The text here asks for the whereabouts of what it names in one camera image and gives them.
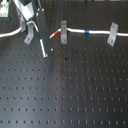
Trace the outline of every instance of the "black base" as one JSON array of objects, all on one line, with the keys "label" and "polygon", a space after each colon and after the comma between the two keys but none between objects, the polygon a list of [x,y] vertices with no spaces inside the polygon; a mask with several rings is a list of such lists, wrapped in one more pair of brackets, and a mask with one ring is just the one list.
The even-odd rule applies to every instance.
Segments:
[{"label": "black base", "polygon": [[[68,27],[109,30],[111,23],[128,33],[127,2],[43,2],[50,33]],[[13,7],[10,24],[18,28]],[[128,128],[128,38],[68,33],[68,44],[54,37],[44,59],[36,35],[0,38],[0,128]]]}]

